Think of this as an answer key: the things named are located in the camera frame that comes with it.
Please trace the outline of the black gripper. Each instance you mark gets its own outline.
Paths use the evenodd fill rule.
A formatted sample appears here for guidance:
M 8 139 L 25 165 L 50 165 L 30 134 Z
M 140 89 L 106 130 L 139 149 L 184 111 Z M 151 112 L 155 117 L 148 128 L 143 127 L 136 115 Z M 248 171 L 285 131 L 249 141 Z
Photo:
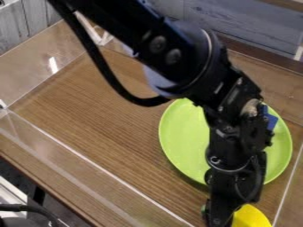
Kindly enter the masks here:
M 207 227 L 231 227 L 235 211 L 260 198 L 267 174 L 267 154 L 253 155 L 235 170 L 211 167 L 204 174 L 209 198 L 201 207 Z

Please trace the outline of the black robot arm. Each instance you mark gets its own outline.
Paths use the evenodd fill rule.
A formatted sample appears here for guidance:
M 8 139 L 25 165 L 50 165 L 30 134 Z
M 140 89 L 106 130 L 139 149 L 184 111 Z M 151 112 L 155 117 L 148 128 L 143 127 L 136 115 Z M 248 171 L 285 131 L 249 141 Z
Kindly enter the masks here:
M 267 172 L 265 149 L 275 135 L 261 90 L 237 69 L 208 27 L 172 21 L 144 0 L 48 0 L 74 32 L 105 80 L 128 101 L 157 106 L 187 98 L 204 111 L 209 127 L 204 180 L 209 198 L 207 227 L 232 227 L 235 213 L 260 199 Z M 133 96 L 120 84 L 77 16 L 100 25 L 151 69 L 152 98 Z

